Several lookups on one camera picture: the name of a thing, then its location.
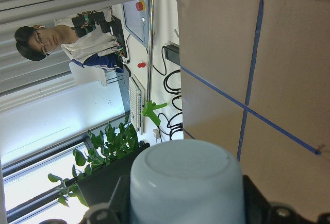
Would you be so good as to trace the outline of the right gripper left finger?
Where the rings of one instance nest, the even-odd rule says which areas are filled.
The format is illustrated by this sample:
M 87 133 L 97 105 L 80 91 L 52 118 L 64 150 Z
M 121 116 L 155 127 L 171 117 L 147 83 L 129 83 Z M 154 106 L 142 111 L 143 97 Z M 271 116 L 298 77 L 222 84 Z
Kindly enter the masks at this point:
M 79 223 L 130 223 L 130 177 L 121 176 L 108 203 L 90 207 Z

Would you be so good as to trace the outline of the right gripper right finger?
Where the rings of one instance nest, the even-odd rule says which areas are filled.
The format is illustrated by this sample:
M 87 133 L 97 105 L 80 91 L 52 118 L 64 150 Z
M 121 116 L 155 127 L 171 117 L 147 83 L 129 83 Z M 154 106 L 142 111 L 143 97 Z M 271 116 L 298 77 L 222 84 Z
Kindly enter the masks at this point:
M 247 175 L 243 176 L 243 188 L 246 223 L 313 223 L 288 205 L 270 203 Z

